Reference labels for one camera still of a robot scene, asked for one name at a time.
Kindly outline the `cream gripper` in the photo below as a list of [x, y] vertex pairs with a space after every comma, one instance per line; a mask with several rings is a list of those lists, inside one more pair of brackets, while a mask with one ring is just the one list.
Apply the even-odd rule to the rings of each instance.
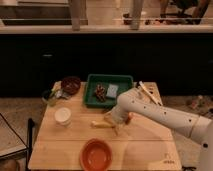
[[104, 114], [104, 120], [112, 126], [115, 134], [118, 135], [119, 134], [119, 124], [112, 118], [110, 112], [107, 112]]

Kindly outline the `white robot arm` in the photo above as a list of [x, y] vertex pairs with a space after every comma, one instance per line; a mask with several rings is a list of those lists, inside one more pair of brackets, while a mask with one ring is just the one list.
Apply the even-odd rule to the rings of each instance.
[[137, 113], [166, 126], [201, 145], [197, 171], [213, 171], [213, 120], [197, 114], [148, 103], [137, 88], [116, 98], [108, 112], [112, 121], [121, 124], [130, 112]]

